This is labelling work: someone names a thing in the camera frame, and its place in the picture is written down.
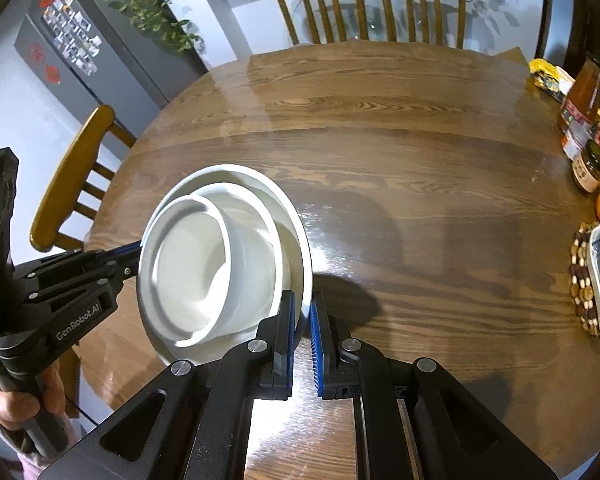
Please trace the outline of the person's left hand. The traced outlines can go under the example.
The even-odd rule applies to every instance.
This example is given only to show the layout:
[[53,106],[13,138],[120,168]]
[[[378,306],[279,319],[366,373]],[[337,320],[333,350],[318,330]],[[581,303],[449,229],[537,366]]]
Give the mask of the person's left hand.
[[[53,362],[44,370],[41,377],[46,411],[57,416],[65,414],[65,387],[60,376],[60,363]],[[40,408],[40,402],[32,394],[0,388],[0,425],[6,430],[20,430],[21,424],[38,414]]]

